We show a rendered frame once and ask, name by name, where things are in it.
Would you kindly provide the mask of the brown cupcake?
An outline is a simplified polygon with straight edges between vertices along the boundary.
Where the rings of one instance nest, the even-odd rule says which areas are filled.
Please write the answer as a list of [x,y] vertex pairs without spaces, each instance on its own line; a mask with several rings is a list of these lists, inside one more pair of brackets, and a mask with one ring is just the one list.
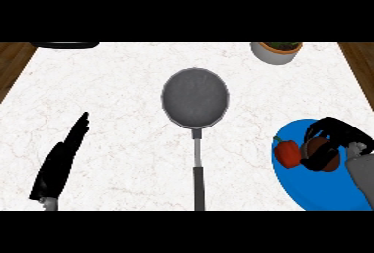
[[312,171],[333,172],[340,165],[340,154],[330,140],[324,137],[312,138],[300,148],[300,163]]

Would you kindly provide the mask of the grey frying pan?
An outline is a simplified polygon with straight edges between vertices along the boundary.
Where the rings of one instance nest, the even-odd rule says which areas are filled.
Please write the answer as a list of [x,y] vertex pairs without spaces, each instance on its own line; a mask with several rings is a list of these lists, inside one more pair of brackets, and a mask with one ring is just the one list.
[[194,209],[206,210],[201,164],[203,130],[222,119],[229,104],[229,93],[220,77],[207,69],[188,68],[169,79],[161,95],[163,109],[172,122],[191,130],[194,141]]

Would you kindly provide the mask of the black appliance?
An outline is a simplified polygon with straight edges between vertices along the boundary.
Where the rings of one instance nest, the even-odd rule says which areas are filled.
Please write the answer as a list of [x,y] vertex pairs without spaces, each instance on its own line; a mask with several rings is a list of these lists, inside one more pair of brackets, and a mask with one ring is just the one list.
[[37,48],[49,49],[90,49],[99,45],[99,42],[30,42]]

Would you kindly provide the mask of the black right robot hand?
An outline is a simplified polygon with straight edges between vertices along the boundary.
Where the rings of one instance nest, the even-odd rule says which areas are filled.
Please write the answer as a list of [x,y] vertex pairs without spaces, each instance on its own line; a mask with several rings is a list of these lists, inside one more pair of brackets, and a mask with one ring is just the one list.
[[305,134],[305,143],[315,137],[327,138],[337,150],[340,147],[347,148],[352,142],[358,142],[365,145],[364,154],[370,154],[374,151],[374,139],[371,136],[334,117],[325,117],[310,124]]

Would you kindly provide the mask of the red bell pepper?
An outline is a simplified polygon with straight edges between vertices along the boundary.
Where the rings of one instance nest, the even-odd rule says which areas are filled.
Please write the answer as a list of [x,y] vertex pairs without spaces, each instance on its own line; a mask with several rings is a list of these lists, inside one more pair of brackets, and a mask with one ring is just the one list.
[[278,145],[274,149],[275,157],[281,165],[291,169],[300,165],[302,152],[299,145],[293,140],[281,140],[278,136],[274,137]]

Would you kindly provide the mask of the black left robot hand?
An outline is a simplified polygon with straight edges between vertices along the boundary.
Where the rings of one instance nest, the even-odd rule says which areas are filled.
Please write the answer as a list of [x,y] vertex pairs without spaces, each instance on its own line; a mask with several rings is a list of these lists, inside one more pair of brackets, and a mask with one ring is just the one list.
[[84,112],[71,127],[67,138],[49,153],[36,177],[30,199],[58,198],[70,175],[74,156],[89,131],[89,112]]

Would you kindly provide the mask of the blue plate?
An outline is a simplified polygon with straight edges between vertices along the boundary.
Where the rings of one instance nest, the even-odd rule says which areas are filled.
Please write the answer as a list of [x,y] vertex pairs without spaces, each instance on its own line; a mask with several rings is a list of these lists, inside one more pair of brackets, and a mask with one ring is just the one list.
[[339,147],[337,168],[312,171],[303,164],[287,168],[272,155],[274,170],[290,197],[309,211],[370,211],[370,203],[346,170],[346,150]]

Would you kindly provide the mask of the white potted plant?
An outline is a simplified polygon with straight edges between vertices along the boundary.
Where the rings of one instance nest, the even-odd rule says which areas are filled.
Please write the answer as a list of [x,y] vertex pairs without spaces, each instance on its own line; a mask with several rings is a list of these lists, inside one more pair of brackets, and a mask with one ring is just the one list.
[[271,65],[288,64],[303,47],[299,43],[293,50],[278,50],[269,47],[263,42],[251,42],[250,46],[254,56]]

